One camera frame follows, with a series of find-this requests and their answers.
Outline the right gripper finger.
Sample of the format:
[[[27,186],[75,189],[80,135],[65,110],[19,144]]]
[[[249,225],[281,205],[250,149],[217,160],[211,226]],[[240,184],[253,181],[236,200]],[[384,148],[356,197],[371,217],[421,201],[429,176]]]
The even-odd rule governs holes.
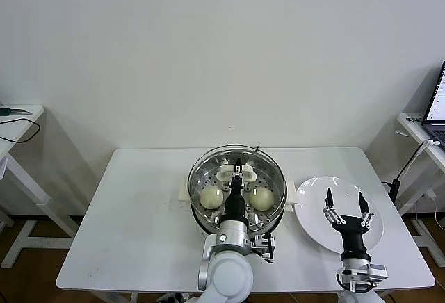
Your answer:
[[[323,214],[327,221],[332,225],[340,225],[340,215],[334,208],[334,200],[332,196],[331,188],[327,189],[327,195],[325,198],[325,208],[323,209]]]
[[[373,218],[375,216],[375,213],[370,212],[369,203],[365,200],[361,192],[358,193],[358,200],[359,200],[359,208],[362,213],[361,226],[369,229],[373,221]]]

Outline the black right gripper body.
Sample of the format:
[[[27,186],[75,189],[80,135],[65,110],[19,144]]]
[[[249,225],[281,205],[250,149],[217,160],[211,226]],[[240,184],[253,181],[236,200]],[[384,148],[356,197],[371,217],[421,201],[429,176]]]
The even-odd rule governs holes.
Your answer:
[[[368,259],[367,248],[364,245],[363,235],[369,230],[362,226],[363,219],[345,215],[342,217],[346,222],[332,223],[332,228],[341,234],[343,243],[342,259]]]

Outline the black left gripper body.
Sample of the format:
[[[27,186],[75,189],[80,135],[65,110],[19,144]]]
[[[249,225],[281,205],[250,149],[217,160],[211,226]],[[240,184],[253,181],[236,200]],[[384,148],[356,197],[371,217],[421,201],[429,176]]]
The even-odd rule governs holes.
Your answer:
[[[230,182],[230,194],[225,201],[223,220],[247,220],[245,217],[245,200],[241,194],[242,178],[234,177]]]

